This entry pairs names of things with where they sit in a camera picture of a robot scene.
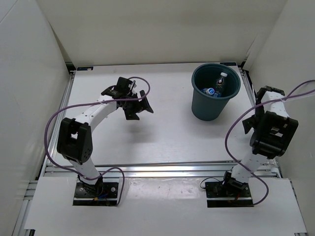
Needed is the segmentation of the clear bottle blue label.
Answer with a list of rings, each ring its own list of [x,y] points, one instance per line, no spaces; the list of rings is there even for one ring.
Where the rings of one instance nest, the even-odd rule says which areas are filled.
[[[221,97],[224,90],[225,90],[225,85],[226,85],[226,80],[227,74],[224,72],[220,73],[220,76],[217,78],[216,83],[215,83],[215,93],[214,97]]]

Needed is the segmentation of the crushed bottle blue label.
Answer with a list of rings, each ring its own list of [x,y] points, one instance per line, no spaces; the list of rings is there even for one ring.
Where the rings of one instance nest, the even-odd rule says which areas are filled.
[[[215,94],[215,90],[213,88],[203,88],[201,92],[209,96],[214,96]]]

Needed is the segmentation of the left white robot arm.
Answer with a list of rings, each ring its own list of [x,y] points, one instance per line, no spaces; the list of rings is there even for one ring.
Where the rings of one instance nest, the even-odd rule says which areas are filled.
[[[119,77],[115,85],[106,88],[97,101],[74,118],[64,118],[60,124],[57,152],[69,161],[84,190],[93,197],[103,192],[102,175],[96,169],[91,155],[92,133],[111,113],[119,108],[127,120],[139,120],[142,111],[153,112],[144,90],[135,91],[137,77]]]

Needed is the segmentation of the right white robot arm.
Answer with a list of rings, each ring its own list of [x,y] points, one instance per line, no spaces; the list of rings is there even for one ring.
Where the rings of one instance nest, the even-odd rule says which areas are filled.
[[[231,171],[224,174],[221,191],[233,196],[248,187],[254,173],[267,160],[282,156],[286,152],[298,121],[285,110],[284,91],[264,86],[256,95],[255,114],[242,121],[244,132],[253,129],[250,139],[251,151]]]

